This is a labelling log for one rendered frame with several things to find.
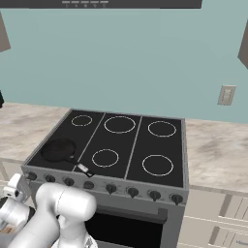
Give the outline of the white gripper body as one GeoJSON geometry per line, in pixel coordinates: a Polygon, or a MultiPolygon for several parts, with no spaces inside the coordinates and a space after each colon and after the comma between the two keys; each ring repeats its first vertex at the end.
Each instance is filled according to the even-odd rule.
{"type": "Polygon", "coordinates": [[[26,202],[31,196],[31,190],[22,174],[15,173],[3,189],[5,197],[13,198],[18,202],[26,202]]]}

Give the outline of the grey stove with black hob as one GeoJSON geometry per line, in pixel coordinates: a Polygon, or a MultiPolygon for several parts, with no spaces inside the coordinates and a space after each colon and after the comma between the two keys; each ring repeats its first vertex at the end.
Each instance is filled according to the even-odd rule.
{"type": "Polygon", "coordinates": [[[141,116],[125,113],[83,109],[69,110],[22,164],[28,172],[37,174],[29,180],[33,192],[46,183],[47,174],[55,183],[64,184],[70,177],[73,186],[95,196],[97,204],[133,210],[168,211],[163,225],[160,248],[176,248],[185,206],[189,194],[189,177],[186,150],[186,127],[182,118],[141,116]],[[77,166],[61,161],[52,163],[42,155],[42,147],[50,140],[70,139],[76,146],[75,158],[94,175],[87,177],[77,166]],[[84,189],[91,181],[95,187],[84,189]],[[106,190],[114,184],[117,190],[111,195],[106,190]],[[129,188],[139,194],[132,198],[129,188]],[[150,191],[161,198],[154,201],[150,191]],[[176,205],[171,195],[178,194],[183,202],[176,205]]]}

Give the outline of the beige cupboard front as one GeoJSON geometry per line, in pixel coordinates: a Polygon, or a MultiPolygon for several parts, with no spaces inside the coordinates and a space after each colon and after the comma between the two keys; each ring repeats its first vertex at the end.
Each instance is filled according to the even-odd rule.
{"type": "Polygon", "coordinates": [[[0,159],[0,185],[6,185],[15,173],[22,173],[20,161],[0,159]]]}

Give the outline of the black frying pan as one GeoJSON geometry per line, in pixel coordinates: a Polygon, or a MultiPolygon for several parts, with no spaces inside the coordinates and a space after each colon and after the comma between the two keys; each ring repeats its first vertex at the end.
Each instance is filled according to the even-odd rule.
{"type": "Polygon", "coordinates": [[[41,155],[46,161],[52,163],[67,161],[77,166],[87,177],[92,177],[94,172],[75,158],[76,149],[77,146],[71,139],[55,139],[42,147],[41,155]]]}

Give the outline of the black glass oven door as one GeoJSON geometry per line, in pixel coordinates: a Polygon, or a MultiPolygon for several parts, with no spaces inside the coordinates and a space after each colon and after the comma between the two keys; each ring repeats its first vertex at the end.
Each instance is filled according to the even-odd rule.
{"type": "Polygon", "coordinates": [[[85,226],[98,248],[160,248],[162,224],[96,213],[85,226]]]}

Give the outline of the beige drawer front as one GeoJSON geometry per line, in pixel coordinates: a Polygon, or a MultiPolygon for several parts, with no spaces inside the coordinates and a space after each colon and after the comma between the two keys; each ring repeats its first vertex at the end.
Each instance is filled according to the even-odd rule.
{"type": "MultiPolygon", "coordinates": [[[[230,194],[191,190],[185,214],[190,217],[215,220],[221,217],[219,212],[226,195],[230,194]]],[[[248,197],[232,195],[226,216],[222,218],[248,222],[248,197]]]]}
{"type": "Polygon", "coordinates": [[[248,227],[185,217],[177,248],[248,248],[248,227]],[[214,227],[220,227],[216,246],[208,244],[214,227]]]}

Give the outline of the dark grey range hood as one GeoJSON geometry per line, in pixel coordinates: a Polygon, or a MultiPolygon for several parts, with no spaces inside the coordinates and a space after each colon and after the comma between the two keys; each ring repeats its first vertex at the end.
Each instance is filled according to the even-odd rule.
{"type": "Polygon", "coordinates": [[[0,9],[200,9],[202,0],[0,0],[0,9]]]}

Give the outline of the brown wall cupboard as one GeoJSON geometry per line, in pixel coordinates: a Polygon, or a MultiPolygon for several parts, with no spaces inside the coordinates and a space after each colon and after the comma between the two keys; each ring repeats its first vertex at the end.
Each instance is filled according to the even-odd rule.
{"type": "Polygon", "coordinates": [[[240,62],[248,69],[248,31],[244,32],[238,58],[240,62]]]}
{"type": "Polygon", "coordinates": [[[11,48],[10,41],[8,38],[5,23],[0,13],[0,52],[6,51],[11,48]]]}

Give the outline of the beige wall socket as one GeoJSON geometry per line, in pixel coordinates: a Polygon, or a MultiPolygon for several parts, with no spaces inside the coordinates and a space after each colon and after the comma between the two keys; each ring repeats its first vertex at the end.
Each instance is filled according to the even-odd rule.
{"type": "Polygon", "coordinates": [[[235,89],[235,85],[222,85],[218,98],[218,105],[230,106],[233,102],[235,89]]]}

